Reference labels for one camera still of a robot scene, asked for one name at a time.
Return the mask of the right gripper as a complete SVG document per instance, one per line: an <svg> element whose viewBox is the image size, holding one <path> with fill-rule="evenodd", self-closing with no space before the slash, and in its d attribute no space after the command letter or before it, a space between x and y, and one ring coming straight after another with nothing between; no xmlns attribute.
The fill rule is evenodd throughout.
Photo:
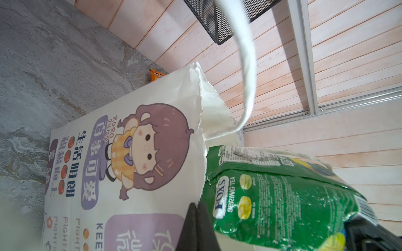
<svg viewBox="0 0 402 251"><path fill-rule="evenodd" d="M402 251L401 236L362 217L347 221L344 229L348 251Z"/></svg>

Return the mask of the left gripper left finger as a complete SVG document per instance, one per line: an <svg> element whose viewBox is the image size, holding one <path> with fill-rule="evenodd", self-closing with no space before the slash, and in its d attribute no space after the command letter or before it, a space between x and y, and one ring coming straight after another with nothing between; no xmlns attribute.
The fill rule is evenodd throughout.
<svg viewBox="0 0 402 251"><path fill-rule="evenodd" d="M198 250L197 206L195 203L191 203L188 207L182 232L179 237L179 241L175 250L176 251Z"/></svg>

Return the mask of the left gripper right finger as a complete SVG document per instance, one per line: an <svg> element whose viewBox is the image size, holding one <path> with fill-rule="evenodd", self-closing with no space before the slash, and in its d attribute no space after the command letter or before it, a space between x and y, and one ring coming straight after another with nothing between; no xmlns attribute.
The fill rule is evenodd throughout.
<svg viewBox="0 0 402 251"><path fill-rule="evenodd" d="M197 206L197 250L221 251L206 204L202 201Z"/></svg>

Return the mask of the green snack bag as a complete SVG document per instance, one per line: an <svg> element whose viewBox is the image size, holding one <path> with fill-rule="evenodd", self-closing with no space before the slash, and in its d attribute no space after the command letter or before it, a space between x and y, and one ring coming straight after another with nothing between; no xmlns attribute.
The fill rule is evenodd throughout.
<svg viewBox="0 0 402 251"><path fill-rule="evenodd" d="M378 219L325 164L258 147L214 146L201 200L216 232L282 251L341 251L344 224Z"/></svg>

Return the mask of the white printed paper bag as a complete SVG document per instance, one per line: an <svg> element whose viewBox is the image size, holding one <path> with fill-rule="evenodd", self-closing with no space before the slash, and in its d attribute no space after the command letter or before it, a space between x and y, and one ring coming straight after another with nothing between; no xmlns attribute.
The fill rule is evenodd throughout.
<svg viewBox="0 0 402 251"><path fill-rule="evenodd" d="M51 133L44 251L173 251L205 184L207 152L237 145L256 91L240 1L216 1L239 46L244 111L234 120L191 63Z"/></svg>

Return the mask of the orange snack bag back left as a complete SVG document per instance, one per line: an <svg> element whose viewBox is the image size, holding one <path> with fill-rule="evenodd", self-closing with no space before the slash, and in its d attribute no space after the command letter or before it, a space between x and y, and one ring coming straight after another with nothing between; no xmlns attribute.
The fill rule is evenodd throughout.
<svg viewBox="0 0 402 251"><path fill-rule="evenodd" d="M156 81L157 79L160 79L165 76L165 74L158 72L154 69L150 69L149 71L150 71L151 82Z"/></svg>

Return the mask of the black mesh basket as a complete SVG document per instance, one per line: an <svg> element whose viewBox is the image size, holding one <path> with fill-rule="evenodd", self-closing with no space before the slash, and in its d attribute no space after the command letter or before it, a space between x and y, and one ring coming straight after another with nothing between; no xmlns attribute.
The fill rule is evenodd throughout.
<svg viewBox="0 0 402 251"><path fill-rule="evenodd" d="M252 23L280 0L245 0L242 2L248 22ZM222 45L233 36L226 14L214 0L184 0L197 20L217 45Z"/></svg>

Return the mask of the aluminium frame crossbar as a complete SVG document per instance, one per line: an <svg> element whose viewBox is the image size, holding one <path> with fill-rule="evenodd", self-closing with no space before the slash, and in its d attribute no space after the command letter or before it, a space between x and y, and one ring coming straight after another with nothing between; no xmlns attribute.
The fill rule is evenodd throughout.
<svg viewBox="0 0 402 251"><path fill-rule="evenodd" d="M286 4L244 132L401 98L401 1Z"/></svg>

